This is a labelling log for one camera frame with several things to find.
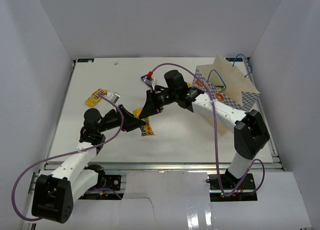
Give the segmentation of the yellow M&M packet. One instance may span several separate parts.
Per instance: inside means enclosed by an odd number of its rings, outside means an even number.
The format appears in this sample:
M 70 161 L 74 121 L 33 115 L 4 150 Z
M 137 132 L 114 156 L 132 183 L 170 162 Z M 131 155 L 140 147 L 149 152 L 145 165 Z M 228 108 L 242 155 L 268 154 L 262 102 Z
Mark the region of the yellow M&M packet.
M 143 108 L 138 108 L 136 110 L 133 111 L 133 115 L 138 118 L 140 116 L 140 113 L 142 112 Z M 141 131 L 141 136 L 142 137 L 146 137 L 146 136 L 155 136 L 155 133 L 151 127 L 150 124 L 150 119 L 149 117 L 143 118 L 142 119 L 145 122 L 144 126 L 140 127 L 140 131 Z
M 84 103 L 93 108 L 101 100 L 100 95 L 107 93 L 108 91 L 106 89 L 98 88 Z

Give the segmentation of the purple candy bar wrapper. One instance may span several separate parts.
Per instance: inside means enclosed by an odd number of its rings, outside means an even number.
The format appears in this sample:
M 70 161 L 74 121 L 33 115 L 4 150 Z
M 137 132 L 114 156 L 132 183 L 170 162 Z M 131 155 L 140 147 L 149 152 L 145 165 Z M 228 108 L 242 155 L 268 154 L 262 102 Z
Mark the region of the purple candy bar wrapper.
M 146 75 L 141 76 L 140 78 L 144 82 L 144 84 L 147 85 L 149 88 L 153 87 L 154 79 L 151 76 L 146 74 Z

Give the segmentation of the green snack bag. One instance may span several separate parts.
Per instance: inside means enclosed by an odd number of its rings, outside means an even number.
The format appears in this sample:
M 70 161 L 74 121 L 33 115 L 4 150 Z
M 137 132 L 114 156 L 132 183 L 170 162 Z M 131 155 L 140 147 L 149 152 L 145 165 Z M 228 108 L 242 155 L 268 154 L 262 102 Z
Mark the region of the green snack bag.
M 225 86 L 224 85 L 215 85 L 214 87 L 220 92 L 225 90 Z

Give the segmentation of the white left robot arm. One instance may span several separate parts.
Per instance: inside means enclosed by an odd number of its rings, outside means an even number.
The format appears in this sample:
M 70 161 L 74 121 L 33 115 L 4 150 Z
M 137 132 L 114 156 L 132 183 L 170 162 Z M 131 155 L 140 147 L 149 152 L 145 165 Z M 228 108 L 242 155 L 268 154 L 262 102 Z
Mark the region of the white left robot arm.
M 106 130 L 119 128 L 130 132 L 146 125 L 142 119 L 128 112 L 123 105 L 101 116 L 96 108 L 84 113 L 83 127 L 76 153 L 69 156 L 49 175 L 41 174 L 35 183 L 31 214 L 40 219 L 65 223 L 74 203 L 87 191 L 99 190 L 106 185 L 102 166 L 90 164 L 102 150 Z

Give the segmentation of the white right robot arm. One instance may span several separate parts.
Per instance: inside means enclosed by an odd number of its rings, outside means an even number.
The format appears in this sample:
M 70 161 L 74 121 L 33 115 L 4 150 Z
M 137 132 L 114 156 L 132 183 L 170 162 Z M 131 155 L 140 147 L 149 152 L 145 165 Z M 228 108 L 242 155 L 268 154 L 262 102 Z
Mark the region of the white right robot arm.
M 204 91 L 189 87 L 178 70 L 164 74 L 166 87 L 156 85 L 147 90 L 146 102 L 139 114 L 144 119 L 159 114 L 164 106 L 177 103 L 192 113 L 211 118 L 233 133 L 235 156 L 221 177 L 222 186 L 236 190 L 244 183 L 244 175 L 258 152 L 270 140 L 265 121 L 255 109 L 249 112 L 232 108 L 222 102 L 211 100 Z

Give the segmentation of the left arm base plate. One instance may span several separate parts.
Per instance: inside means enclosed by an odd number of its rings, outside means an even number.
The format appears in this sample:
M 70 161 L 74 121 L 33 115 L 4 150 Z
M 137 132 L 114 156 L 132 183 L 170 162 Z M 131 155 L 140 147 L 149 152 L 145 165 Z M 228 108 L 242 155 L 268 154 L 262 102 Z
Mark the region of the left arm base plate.
M 123 193 L 121 191 L 122 176 L 106 175 L 104 186 L 101 188 L 108 190 L 96 191 L 84 194 L 82 200 L 121 200 Z

